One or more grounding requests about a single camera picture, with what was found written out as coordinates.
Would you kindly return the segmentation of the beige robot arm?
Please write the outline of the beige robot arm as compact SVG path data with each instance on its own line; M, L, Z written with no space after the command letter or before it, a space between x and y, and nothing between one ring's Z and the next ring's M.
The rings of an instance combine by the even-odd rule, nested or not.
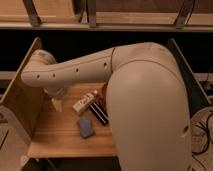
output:
M188 95L164 46L117 46L58 63L36 50L22 81L59 99L76 83L105 82L106 110L122 171L191 171Z

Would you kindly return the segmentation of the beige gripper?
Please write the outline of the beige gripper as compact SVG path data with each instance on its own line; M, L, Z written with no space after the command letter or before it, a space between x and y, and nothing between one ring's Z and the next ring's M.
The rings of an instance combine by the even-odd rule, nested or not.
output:
M62 99L66 93L67 93L67 88L66 87L53 87L53 88L47 88L46 93L53 98L52 103L57 112L62 112L63 111L63 106L62 106Z

